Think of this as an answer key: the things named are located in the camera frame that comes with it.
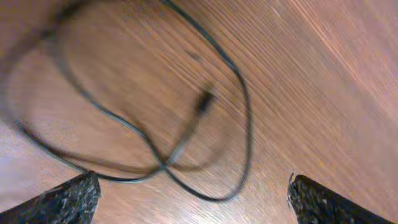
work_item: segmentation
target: cable plug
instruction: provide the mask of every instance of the cable plug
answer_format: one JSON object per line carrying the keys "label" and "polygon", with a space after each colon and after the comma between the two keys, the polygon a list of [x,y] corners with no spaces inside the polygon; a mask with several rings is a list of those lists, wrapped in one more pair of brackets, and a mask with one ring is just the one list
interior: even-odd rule
{"label": "cable plug", "polygon": [[213,94],[213,85],[209,85],[205,91],[202,93],[201,98],[198,101],[196,111],[199,114],[204,114],[207,112],[208,108],[210,107],[211,103],[214,101],[214,94]]}

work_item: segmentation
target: cable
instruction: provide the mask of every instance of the cable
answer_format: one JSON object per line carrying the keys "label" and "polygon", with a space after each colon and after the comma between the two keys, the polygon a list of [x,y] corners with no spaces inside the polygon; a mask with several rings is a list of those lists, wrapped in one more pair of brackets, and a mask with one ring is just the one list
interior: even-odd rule
{"label": "cable", "polygon": [[[79,83],[77,80],[76,76],[74,76],[72,70],[70,69],[67,60],[64,58],[61,49],[58,47],[58,39],[57,39],[57,29],[59,26],[61,26],[64,22],[68,21],[72,16],[75,16],[77,12],[83,8],[88,6],[90,3],[93,3],[94,1],[92,0],[76,0],[72,3],[70,3],[66,8],[62,9],[56,16],[54,17],[55,24],[49,29],[46,29],[43,31],[44,34],[44,39],[49,42],[48,45],[48,52],[50,56],[53,58],[54,63],[59,67],[60,73],[63,75],[63,77],[71,84],[74,89],[79,93],[81,97],[83,97],[85,100],[90,102],[96,109],[100,110],[104,115],[106,115],[108,118],[111,118],[121,125],[127,127],[131,131],[135,132],[136,134],[139,135],[139,137],[148,145],[149,149],[152,151],[154,157],[159,163],[158,168],[154,169],[152,172],[143,175],[140,178],[122,178],[122,177],[114,177],[106,174],[100,174],[96,173],[98,178],[104,179],[104,180],[110,180],[114,182],[123,182],[123,183],[136,183],[140,182],[146,179],[149,179],[156,174],[158,174],[160,171],[164,171],[168,174],[168,176],[176,183],[178,184],[181,188],[186,190],[187,192],[191,193],[192,195],[211,202],[224,202],[227,200],[232,199],[234,196],[236,196],[240,191],[242,191],[244,183],[246,182],[246,179],[248,178],[249,175],[249,170],[251,166],[251,159],[252,159],[252,135],[253,135],[253,130],[252,130],[252,111],[251,111],[251,100],[248,92],[248,88],[246,86],[246,82],[241,75],[239,69],[235,65],[235,63],[231,60],[231,58],[228,56],[228,54],[221,48],[221,46],[217,43],[217,41],[212,38],[212,36],[207,33],[207,31],[202,28],[202,26],[194,20],[189,14],[187,14],[183,9],[178,7],[176,4],[174,4],[171,0],[160,0],[163,4],[165,4],[167,7],[175,11],[178,15],[180,15],[182,18],[184,18],[190,25],[192,25],[197,32],[199,32],[205,39],[206,41],[216,50],[222,61],[228,66],[228,68],[235,74],[236,78],[238,79],[240,85],[241,85],[241,90],[244,95],[244,100],[245,100],[245,115],[246,115],[246,158],[245,158],[245,164],[244,164],[244,169],[242,173],[242,177],[239,181],[239,183],[233,188],[233,190],[225,195],[224,197],[210,197],[208,195],[205,195],[203,193],[200,193],[199,191],[195,190],[194,188],[188,186],[184,182],[182,182],[170,169],[169,166],[172,166],[177,159],[180,157],[180,155],[183,153],[183,149],[186,145],[186,143],[189,141],[190,137],[194,133],[194,130],[199,123],[200,118],[204,114],[206,114],[206,111],[208,107],[211,105],[211,102],[213,101],[214,95],[212,94],[211,90],[205,90],[203,93],[202,98],[200,99],[199,104],[196,107],[196,113],[194,114],[193,119],[191,122],[188,124],[188,127],[186,130],[183,132],[181,137],[178,140],[178,143],[174,147],[171,156],[169,159],[166,161],[163,161],[158,148],[154,145],[150,137],[140,128],[137,126],[129,123],[126,121],[124,118],[118,116],[117,114],[114,114],[112,111],[108,110],[104,106],[102,106],[98,101],[95,100],[93,96],[90,95],[88,91],[86,91],[82,85]],[[17,128],[19,131],[24,134],[28,139],[30,139],[34,144],[39,146],[44,152],[49,154],[50,156],[54,157],[55,159],[63,162],[64,164],[77,169],[82,172],[87,172],[88,169],[79,166],[78,164],[72,163],[60,156],[60,154],[56,153],[54,149],[46,144],[45,142],[41,141],[39,138],[37,138],[34,134],[32,134],[28,129],[24,127],[22,122],[18,119],[14,120]]]}

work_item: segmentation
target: coiled cable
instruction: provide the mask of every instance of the coiled cable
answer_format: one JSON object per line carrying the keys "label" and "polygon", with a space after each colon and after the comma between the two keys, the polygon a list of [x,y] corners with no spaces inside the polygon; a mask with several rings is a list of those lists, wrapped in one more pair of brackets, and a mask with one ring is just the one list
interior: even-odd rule
{"label": "coiled cable", "polygon": [[[137,183],[143,180],[149,179],[161,171],[167,173],[167,175],[181,188],[186,190],[187,192],[191,193],[192,195],[211,202],[224,202],[227,200],[232,199],[236,196],[240,191],[243,189],[244,183],[249,175],[249,170],[251,166],[252,160],[252,135],[253,135],[253,124],[252,124],[252,111],[251,111],[251,100],[248,92],[248,87],[246,82],[241,75],[239,69],[237,68],[236,64],[231,60],[228,54],[223,50],[223,48],[217,43],[217,41],[212,38],[212,36],[207,33],[207,31],[202,28],[202,26],[194,20],[192,16],[187,14],[183,9],[178,7],[175,3],[171,0],[160,0],[163,4],[168,6],[170,9],[175,11],[178,15],[183,17],[190,25],[192,25],[197,32],[199,32],[205,40],[216,50],[222,61],[228,66],[228,68],[235,74],[236,78],[238,79],[241,90],[243,92],[244,100],[245,100],[245,116],[246,116],[246,158],[245,164],[243,168],[243,173],[241,179],[239,180],[238,184],[233,188],[231,192],[226,194],[224,197],[211,197],[205,195],[191,186],[187,185],[186,183],[182,182],[170,169],[169,166],[172,166],[181,153],[183,152],[184,146],[186,142],[189,141],[190,137],[192,136],[200,118],[206,113],[207,108],[211,105],[213,101],[213,94],[211,90],[205,90],[202,98],[199,101],[199,104],[196,108],[196,113],[194,118],[189,123],[186,130],[183,132],[182,136],[180,137],[177,145],[175,146],[174,150],[171,153],[171,156],[166,161],[163,161],[159,154],[158,148],[154,145],[150,137],[139,127],[130,122],[126,121],[124,118],[120,117],[119,115],[113,113],[112,111],[108,110],[104,106],[102,106],[88,91],[86,91],[83,86],[79,83],[76,76],[74,76],[72,70],[70,69],[66,58],[63,56],[60,47],[58,46],[57,41],[57,29],[63,22],[66,22],[74,16],[81,8],[88,6],[89,4],[95,2],[94,0],[76,0],[75,2],[71,2],[68,4],[67,7],[63,8],[56,16],[54,17],[55,25],[49,29],[44,30],[42,33],[44,34],[44,39],[49,42],[48,50],[49,54],[53,58],[54,63],[58,66],[60,73],[63,77],[71,84],[74,89],[79,93],[81,97],[91,103],[96,109],[100,110],[103,114],[105,114],[108,118],[115,120],[116,122],[120,123],[121,125],[127,127],[131,131],[135,132],[139,135],[139,137],[144,140],[144,142],[148,145],[149,149],[152,151],[154,157],[156,158],[157,162],[159,163],[158,168],[152,170],[150,173],[143,175],[139,178],[122,178],[122,177],[115,177],[106,174],[100,174],[96,172],[96,175],[100,179],[110,180],[113,182],[122,182],[122,183]],[[14,120],[15,125],[17,128],[28,138],[30,139],[35,145],[39,146],[44,152],[49,154],[50,156],[58,159],[59,161],[63,162],[64,164],[78,169],[82,172],[87,172],[88,169],[70,162],[60,156],[59,153],[55,152],[48,144],[37,138],[34,134],[32,134],[27,128],[24,127],[22,122],[18,119]]]}

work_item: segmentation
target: wooden table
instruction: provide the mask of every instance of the wooden table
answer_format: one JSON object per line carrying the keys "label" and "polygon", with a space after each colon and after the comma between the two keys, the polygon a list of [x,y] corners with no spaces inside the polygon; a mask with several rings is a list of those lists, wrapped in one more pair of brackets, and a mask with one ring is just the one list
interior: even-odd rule
{"label": "wooden table", "polygon": [[[165,174],[142,184],[101,181],[94,223],[296,223],[292,171],[398,222],[398,3],[395,0],[176,1],[237,61],[254,110],[254,160],[244,191],[201,201]],[[0,53],[40,27],[59,0],[3,0]],[[203,39],[158,1],[102,2],[63,28],[62,47],[84,86],[170,152],[201,89],[217,101],[178,162],[178,175],[223,195],[240,175],[243,102]],[[8,99],[29,127],[95,170],[135,177],[156,165],[144,143],[79,97],[45,42],[9,79]],[[3,120],[0,210],[77,172]]]}

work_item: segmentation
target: wooden surface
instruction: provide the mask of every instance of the wooden surface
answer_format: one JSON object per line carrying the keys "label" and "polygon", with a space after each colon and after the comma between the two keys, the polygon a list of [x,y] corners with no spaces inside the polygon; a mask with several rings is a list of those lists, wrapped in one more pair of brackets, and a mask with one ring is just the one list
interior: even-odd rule
{"label": "wooden surface", "polygon": [[[398,222],[397,1],[176,3],[215,36],[249,82],[255,144],[248,184],[232,202],[213,204],[165,174],[137,185],[102,181],[94,223],[296,223],[286,202],[293,170]],[[2,0],[1,56],[60,4]],[[178,175],[213,195],[237,181],[244,120],[236,80],[170,9],[155,0],[97,4],[63,28],[62,47],[87,89],[145,126],[164,154],[200,90],[215,82],[217,102]],[[134,177],[155,164],[136,135],[73,91],[45,43],[24,57],[7,90],[29,127],[84,165]],[[77,175],[5,122],[0,133],[1,211]]]}

